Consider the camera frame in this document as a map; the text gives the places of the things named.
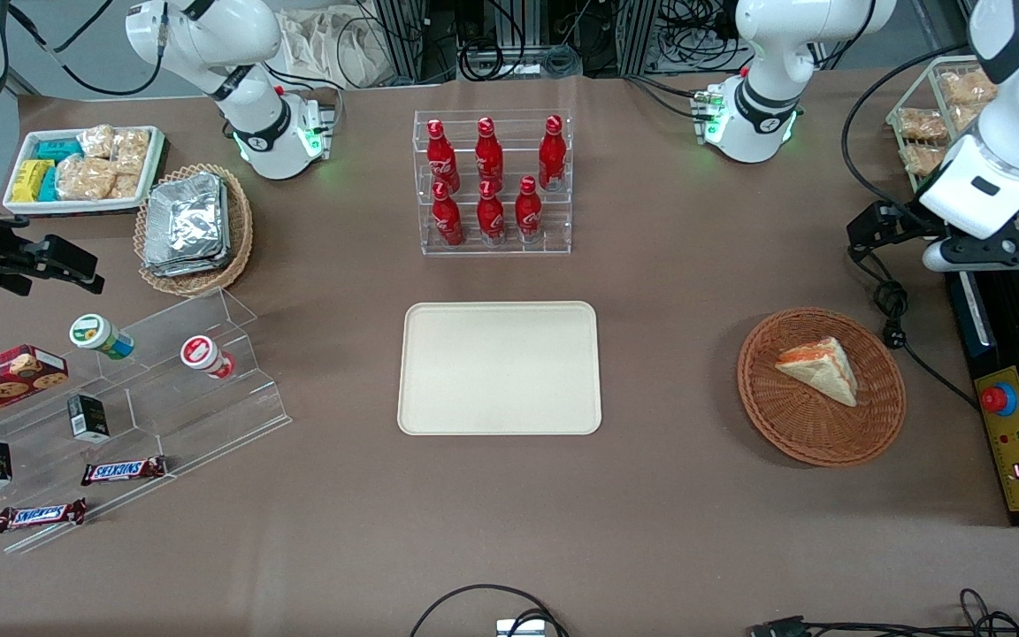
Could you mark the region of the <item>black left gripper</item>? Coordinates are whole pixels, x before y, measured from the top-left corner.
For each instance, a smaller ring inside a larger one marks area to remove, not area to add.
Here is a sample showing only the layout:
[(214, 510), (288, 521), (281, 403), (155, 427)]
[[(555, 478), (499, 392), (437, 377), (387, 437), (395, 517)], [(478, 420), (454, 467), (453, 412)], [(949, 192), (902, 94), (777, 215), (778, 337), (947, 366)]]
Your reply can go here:
[[(865, 207), (847, 225), (847, 254), (852, 259), (864, 259), (881, 245), (883, 230), (880, 205)], [(947, 223), (926, 207), (886, 205), (886, 235), (903, 238), (903, 242), (926, 241), (928, 243), (949, 238), (951, 230)]]

